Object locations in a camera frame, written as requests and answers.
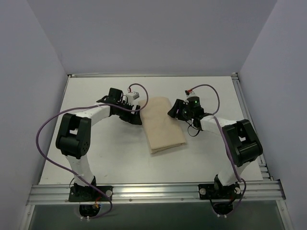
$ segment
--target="wall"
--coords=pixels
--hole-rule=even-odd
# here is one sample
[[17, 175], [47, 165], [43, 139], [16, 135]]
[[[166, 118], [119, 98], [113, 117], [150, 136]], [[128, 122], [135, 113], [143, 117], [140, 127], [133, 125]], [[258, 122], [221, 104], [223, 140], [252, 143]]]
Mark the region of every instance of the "wall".
[[239, 77], [295, 229], [307, 226], [307, 1], [279, 0]]
[[[0, 1], [0, 229], [18, 229], [41, 171], [39, 126], [59, 110], [67, 76], [25, 0]], [[54, 123], [41, 137], [48, 149]]]
[[67, 73], [229, 75], [276, 0], [28, 0]]

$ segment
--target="metal frame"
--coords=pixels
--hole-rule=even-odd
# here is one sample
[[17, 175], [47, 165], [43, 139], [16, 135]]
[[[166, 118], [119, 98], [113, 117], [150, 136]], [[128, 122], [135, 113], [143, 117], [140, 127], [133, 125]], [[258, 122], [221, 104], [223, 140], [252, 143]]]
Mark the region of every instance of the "metal frame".
[[[204, 75], [176, 75], [176, 74], [73, 74], [69, 78], [77, 77], [157, 77], [157, 76], [204, 76]], [[241, 106], [244, 118], [252, 118], [248, 111], [240, 82], [237, 74], [232, 75], [232, 80], [236, 94]], [[285, 195], [280, 181], [274, 181], [268, 172], [263, 156], [259, 157], [263, 181], [247, 182], [247, 190], [244, 196], [245, 201], [266, 201], [275, 200], [281, 214], [286, 230], [292, 230], [292, 223], [285, 205]], [[131, 203], [180, 203], [180, 202], [208, 202], [199, 199], [199, 183], [169, 183], [169, 184], [111, 184], [113, 186], [114, 204]], [[68, 185], [33, 185], [29, 194], [26, 211], [23, 216], [20, 229], [28, 229], [33, 215], [35, 205], [76, 205], [68, 202]]]

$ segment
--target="towel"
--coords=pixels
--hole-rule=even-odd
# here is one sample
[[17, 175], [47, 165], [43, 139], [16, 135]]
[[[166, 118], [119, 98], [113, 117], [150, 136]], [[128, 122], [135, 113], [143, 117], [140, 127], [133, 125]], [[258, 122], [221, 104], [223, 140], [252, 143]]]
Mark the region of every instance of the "towel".
[[[139, 101], [142, 107], [146, 100]], [[167, 115], [171, 103], [166, 97], [150, 98], [147, 106], [140, 111], [151, 153], [187, 143], [182, 129], [176, 119]]]

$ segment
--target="table surface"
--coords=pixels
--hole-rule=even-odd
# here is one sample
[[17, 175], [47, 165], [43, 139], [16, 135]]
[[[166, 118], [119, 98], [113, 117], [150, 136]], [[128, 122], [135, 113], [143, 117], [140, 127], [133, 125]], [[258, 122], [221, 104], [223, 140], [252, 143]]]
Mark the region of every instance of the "table surface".
[[[111, 87], [125, 93], [127, 87], [135, 82], [142, 84], [150, 97], [165, 96], [172, 104], [177, 98], [185, 99], [184, 90], [199, 84], [210, 84], [216, 88], [221, 99], [217, 116], [231, 120], [243, 119], [231, 77], [70, 78], [61, 111], [93, 105], [107, 95]], [[133, 90], [140, 93], [140, 100], [145, 99], [142, 88], [133, 86]], [[196, 89], [195, 93], [200, 97], [205, 112], [215, 111], [217, 100], [212, 89], [202, 87]], [[55, 146], [60, 121], [61, 116], [56, 124], [48, 157], [70, 168], [66, 158]], [[206, 131], [190, 137], [187, 133], [188, 124], [180, 121], [180, 126], [187, 145], [150, 154], [142, 126], [123, 122], [118, 116], [111, 116], [97, 123], [92, 127], [91, 146], [87, 153], [97, 183], [212, 182], [214, 176], [229, 163], [222, 138]], [[246, 181], [263, 180], [257, 161], [244, 170], [242, 177]], [[70, 172], [46, 162], [40, 184], [68, 184], [72, 178]]]

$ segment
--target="purple cable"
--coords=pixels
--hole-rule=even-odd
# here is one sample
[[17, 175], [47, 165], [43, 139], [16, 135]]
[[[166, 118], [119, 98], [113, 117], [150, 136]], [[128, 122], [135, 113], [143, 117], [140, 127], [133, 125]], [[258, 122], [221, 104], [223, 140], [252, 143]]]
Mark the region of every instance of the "purple cable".
[[101, 106], [107, 106], [107, 105], [108, 105], [108, 106], [115, 107], [115, 108], [119, 108], [119, 109], [122, 109], [122, 110], [128, 111], [128, 112], [138, 112], [138, 111], [142, 110], [142, 109], [145, 108], [145, 106], [148, 104], [148, 100], [149, 100], [148, 92], [147, 92], [147, 90], [146, 90], [142, 85], [140, 85], [140, 84], [138, 84], [138, 83], [131, 84], [131, 85], [129, 86], [129, 89], [130, 89], [130, 87], [133, 86], [133, 85], [141, 86], [141, 87], [144, 89], [145, 93], [146, 93], [146, 103], [145, 103], [145, 105], [144, 105], [142, 108], [136, 109], [136, 110], [129, 110], [129, 109], [125, 109], [125, 108], [122, 108], [122, 107], [120, 107], [120, 106], [118, 106], [118, 105], [114, 105], [114, 104], [97, 104], [97, 105], [92, 105], [92, 106], [88, 106], [88, 107], [75, 107], [75, 108], [71, 108], [71, 109], [67, 109], [67, 110], [64, 110], [64, 111], [62, 111], [62, 112], [59, 112], [58, 114], [56, 114], [56, 115], [54, 115], [53, 117], [49, 118], [46, 122], [44, 122], [44, 123], [42, 124], [42, 126], [38, 129], [37, 134], [36, 134], [36, 139], [35, 139], [36, 147], [37, 147], [39, 153], [42, 155], [42, 157], [44, 157], [44, 158], [45, 158], [47, 161], [49, 161], [50, 163], [52, 163], [52, 164], [54, 164], [54, 165], [56, 165], [56, 166], [58, 166], [58, 167], [60, 167], [60, 168], [62, 168], [62, 169], [65, 169], [65, 170], [71, 172], [72, 174], [74, 174], [75, 176], [77, 176], [77, 177], [78, 177], [82, 182], [84, 182], [86, 185], [90, 186], [92, 189], [96, 190], [98, 193], [100, 193], [101, 195], [103, 195], [103, 196], [108, 200], [108, 202], [110, 203], [110, 209], [109, 209], [108, 211], [106, 211], [106, 212], [104, 212], [104, 213], [101, 213], [101, 214], [99, 214], [99, 215], [97, 215], [97, 216], [95, 216], [95, 217], [91, 217], [90, 219], [99, 218], [99, 217], [102, 217], [102, 216], [104, 216], [105, 214], [109, 213], [109, 212], [112, 210], [112, 207], [113, 207], [112, 201], [110, 200], [109, 197], [106, 196], [105, 193], [103, 193], [100, 189], [96, 188], [95, 186], [91, 185], [90, 183], [88, 183], [88, 182], [87, 182], [86, 180], [84, 180], [81, 176], [79, 176], [78, 173], [76, 173], [75, 171], [73, 171], [73, 170], [71, 170], [71, 169], [69, 169], [69, 168], [67, 168], [67, 167], [65, 167], [65, 166], [63, 166], [63, 165], [60, 165], [60, 164], [56, 163], [55, 161], [53, 161], [53, 160], [51, 160], [49, 157], [47, 157], [47, 155], [43, 153], [43, 151], [41, 150], [41, 148], [40, 148], [40, 146], [39, 146], [39, 141], [38, 141], [39, 135], [40, 135], [42, 129], [43, 129], [51, 120], [53, 120], [54, 118], [58, 117], [58, 116], [61, 115], [61, 114], [64, 114], [64, 113], [67, 113], [67, 112], [73, 111], [73, 110], [92, 109], [92, 108], [101, 107]]
[[219, 111], [219, 109], [220, 109], [220, 104], [221, 104], [220, 96], [219, 96], [218, 92], [216, 91], [216, 89], [215, 89], [213, 86], [208, 85], [208, 84], [197, 85], [197, 86], [191, 88], [190, 90], [194, 90], [194, 89], [196, 89], [196, 88], [198, 88], [198, 87], [201, 87], [201, 86], [208, 86], [208, 87], [210, 87], [211, 89], [214, 90], [214, 92], [215, 92], [215, 94], [216, 94], [218, 105], [217, 105], [216, 111], [215, 111], [214, 113], [212, 113], [212, 116], [213, 116], [213, 118], [214, 118], [214, 120], [215, 120], [215, 122], [216, 122], [216, 124], [217, 124], [217, 127], [219, 128], [220, 133], [221, 133], [223, 142], [224, 142], [224, 144], [225, 144], [227, 157], [228, 157], [228, 159], [230, 160], [230, 163], [231, 163], [232, 169], [233, 169], [233, 171], [234, 171], [234, 174], [235, 174], [235, 176], [236, 176], [236, 179], [237, 179], [239, 182], [243, 182], [243, 183], [244, 183], [244, 189], [243, 189], [243, 192], [242, 192], [242, 196], [240, 197], [240, 199], [239, 199], [239, 201], [237, 202], [237, 204], [236, 204], [236, 206], [234, 207], [234, 209], [233, 209], [231, 212], [228, 213], [228, 215], [229, 215], [229, 214], [233, 213], [234, 210], [236, 210], [236, 208], [240, 205], [240, 203], [241, 203], [241, 201], [242, 201], [242, 199], [243, 199], [244, 193], [245, 193], [245, 191], [246, 191], [246, 182], [245, 182], [245, 180], [244, 180], [243, 178], [241, 178], [241, 177], [239, 176], [238, 172], [236, 171], [236, 166], [235, 166], [234, 160], [232, 159], [231, 152], [230, 152], [229, 146], [228, 146], [228, 144], [227, 144], [226, 137], [225, 137], [225, 135], [224, 135], [224, 133], [223, 133], [222, 127], [221, 127], [221, 125], [220, 125], [220, 123], [219, 123], [217, 117], [215, 116], [215, 114], [216, 114], [216, 113]]

